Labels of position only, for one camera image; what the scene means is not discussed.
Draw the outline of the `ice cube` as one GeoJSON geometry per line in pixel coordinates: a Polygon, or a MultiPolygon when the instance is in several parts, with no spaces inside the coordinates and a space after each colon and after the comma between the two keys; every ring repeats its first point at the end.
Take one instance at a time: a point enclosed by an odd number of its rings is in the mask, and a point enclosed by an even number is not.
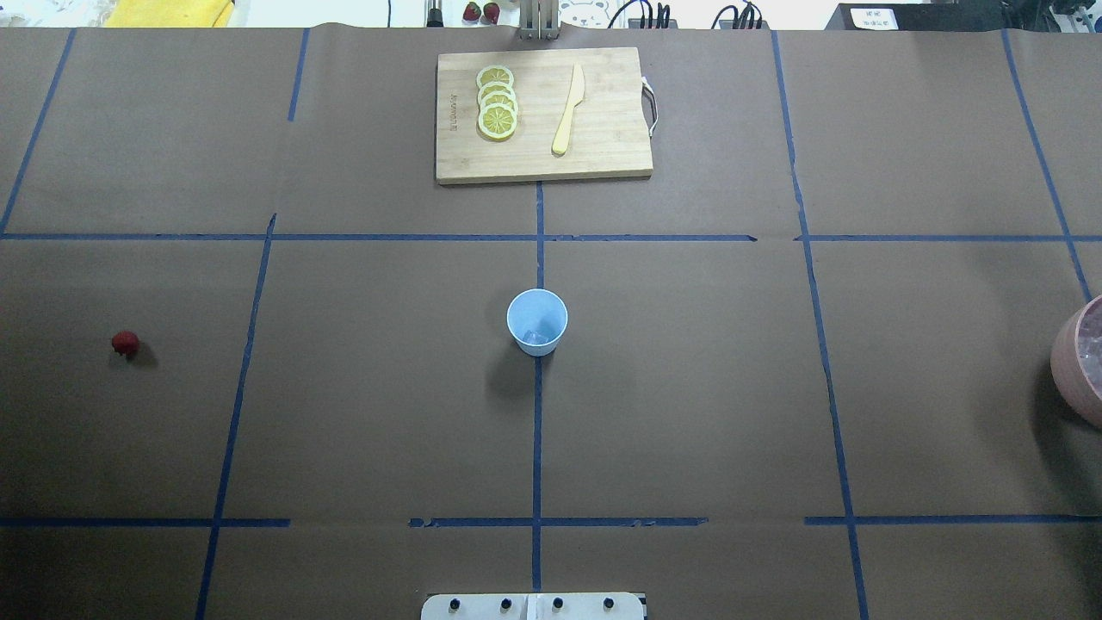
{"type": "Polygon", "coordinates": [[[554,334],[548,334],[547,331],[539,329],[527,330],[523,333],[523,337],[521,338],[521,341],[527,345],[534,346],[536,348],[551,342],[552,340],[554,340],[554,334]]]}

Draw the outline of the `light blue cup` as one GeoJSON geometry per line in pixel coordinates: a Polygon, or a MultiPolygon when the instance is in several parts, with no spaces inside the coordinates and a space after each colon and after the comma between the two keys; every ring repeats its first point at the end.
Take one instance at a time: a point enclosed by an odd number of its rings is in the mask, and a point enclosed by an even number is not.
{"type": "Polygon", "coordinates": [[[547,289],[529,289],[517,294],[506,311],[508,331],[527,356],[545,357],[555,351],[568,330],[568,306],[557,293],[547,289]],[[554,334],[554,340],[536,348],[521,341],[523,333],[539,329],[554,334]]]}

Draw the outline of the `ice cubes in bowl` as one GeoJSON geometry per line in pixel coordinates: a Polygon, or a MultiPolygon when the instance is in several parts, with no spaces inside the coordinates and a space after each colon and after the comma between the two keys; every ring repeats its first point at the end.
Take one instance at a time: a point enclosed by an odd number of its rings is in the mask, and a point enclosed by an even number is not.
{"type": "Polygon", "coordinates": [[[1087,383],[1101,392],[1101,307],[1085,311],[1077,331],[1077,353],[1087,383]]]}

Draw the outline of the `yellow plastic knife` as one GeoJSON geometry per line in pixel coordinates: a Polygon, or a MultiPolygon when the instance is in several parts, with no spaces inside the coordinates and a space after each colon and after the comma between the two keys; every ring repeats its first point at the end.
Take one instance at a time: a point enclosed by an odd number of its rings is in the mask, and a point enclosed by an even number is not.
{"type": "Polygon", "coordinates": [[[568,85],[566,102],[555,129],[554,140],[551,144],[551,153],[555,157],[566,156],[570,146],[571,132],[573,130],[573,119],[576,107],[584,101],[585,76],[581,63],[574,63],[570,85],[568,85]]]}

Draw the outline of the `bamboo cutting board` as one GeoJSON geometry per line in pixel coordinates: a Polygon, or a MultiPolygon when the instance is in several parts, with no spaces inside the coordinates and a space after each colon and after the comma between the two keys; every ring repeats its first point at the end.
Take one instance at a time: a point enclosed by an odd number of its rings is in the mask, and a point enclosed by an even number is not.
{"type": "Polygon", "coordinates": [[[644,180],[653,174],[636,47],[444,53],[436,70],[436,181],[441,185],[552,180],[644,180]],[[551,153],[574,63],[585,76],[566,156],[551,153]],[[504,141],[480,135],[476,76],[511,68],[518,127],[504,141]]]}

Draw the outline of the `lemon slice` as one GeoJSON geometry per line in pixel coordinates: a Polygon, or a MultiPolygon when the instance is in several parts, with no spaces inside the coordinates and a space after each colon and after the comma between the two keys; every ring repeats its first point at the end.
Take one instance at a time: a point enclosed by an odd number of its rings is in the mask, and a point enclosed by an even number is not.
{"type": "Polygon", "coordinates": [[[512,117],[518,116],[518,101],[512,93],[496,90],[480,97],[479,113],[487,115],[489,110],[506,110],[512,117]]]}
{"type": "Polygon", "coordinates": [[[518,102],[516,91],[511,85],[505,81],[490,81],[480,86],[479,105],[480,109],[491,106],[491,104],[506,104],[516,108],[518,102]]]}
{"type": "Polygon", "coordinates": [[[476,76],[476,85],[480,88],[488,84],[501,83],[509,88],[514,87],[515,76],[511,68],[504,65],[488,65],[480,68],[476,76]]]}
{"type": "Polygon", "coordinates": [[[491,141],[504,141],[514,135],[518,127],[519,116],[512,117],[506,110],[491,109],[487,115],[477,117],[480,135],[491,141]]]}

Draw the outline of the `white tray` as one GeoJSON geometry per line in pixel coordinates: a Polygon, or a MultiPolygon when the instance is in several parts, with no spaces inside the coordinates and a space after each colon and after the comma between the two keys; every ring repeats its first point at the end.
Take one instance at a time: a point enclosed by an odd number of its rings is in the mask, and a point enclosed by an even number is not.
{"type": "Polygon", "coordinates": [[[608,28],[614,13],[611,1],[566,0],[558,6],[561,24],[574,28],[608,28]]]}

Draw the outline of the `strawberry on side table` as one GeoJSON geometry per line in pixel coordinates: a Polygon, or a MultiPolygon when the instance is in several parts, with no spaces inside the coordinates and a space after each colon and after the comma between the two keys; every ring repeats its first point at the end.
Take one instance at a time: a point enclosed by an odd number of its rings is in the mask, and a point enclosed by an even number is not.
{"type": "Polygon", "coordinates": [[[461,13],[461,19],[467,24],[479,23],[480,17],[483,17],[483,9],[476,1],[468,1],[461,13]]]}

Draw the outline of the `black power strip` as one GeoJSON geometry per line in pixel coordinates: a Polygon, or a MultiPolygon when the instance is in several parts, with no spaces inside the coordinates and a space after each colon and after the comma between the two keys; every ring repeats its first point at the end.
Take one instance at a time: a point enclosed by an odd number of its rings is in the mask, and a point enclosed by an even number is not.
{"type": "Polygon", "coordinates": [[[838,3],[827,31],[987,32],[1011,28],[1000,1],[838,3]]]}

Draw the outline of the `red strawberry on table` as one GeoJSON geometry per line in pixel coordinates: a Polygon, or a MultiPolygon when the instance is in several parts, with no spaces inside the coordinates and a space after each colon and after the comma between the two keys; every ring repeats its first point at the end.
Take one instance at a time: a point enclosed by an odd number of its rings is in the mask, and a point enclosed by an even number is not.
{"type": "Polygon", "coordinates": [[[136,358],[140,352],[141,341],[134,331],[117,331],[110,339],[115,353],[125,357],[127,360],[136,358]]]}

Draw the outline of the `yellow cloth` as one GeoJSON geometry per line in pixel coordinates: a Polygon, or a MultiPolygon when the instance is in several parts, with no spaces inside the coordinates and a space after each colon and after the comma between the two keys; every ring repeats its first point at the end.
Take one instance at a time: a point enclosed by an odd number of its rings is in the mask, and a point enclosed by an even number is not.
{"type": "Polygon", "coordinates": [[[225,28],[236,1],[118,1],[105,28],[225,28]]]}

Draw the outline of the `pink bowl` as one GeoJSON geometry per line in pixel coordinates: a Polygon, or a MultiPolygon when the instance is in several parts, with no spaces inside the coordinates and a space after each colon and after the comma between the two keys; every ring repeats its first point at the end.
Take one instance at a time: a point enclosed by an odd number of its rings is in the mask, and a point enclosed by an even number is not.
{"type": "Polygon", "coordinates": [[[1050,351],[1051,376],[1060,396],[1096,429],[1101,428],[1099,349],[1091,353],[1087,341],[1099,338],[1099,297],[1090,300],[1067,318],[1050,351]]]}

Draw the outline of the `aluminium frame post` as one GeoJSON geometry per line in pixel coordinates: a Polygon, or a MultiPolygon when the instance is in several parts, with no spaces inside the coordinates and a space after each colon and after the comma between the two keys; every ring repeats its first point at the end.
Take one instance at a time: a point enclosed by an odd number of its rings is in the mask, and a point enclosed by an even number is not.
{"type": "Polygon", "coordinates": [[[559,1],[518,1],[518,39],[557,40],[561,31],[559,1]]]}

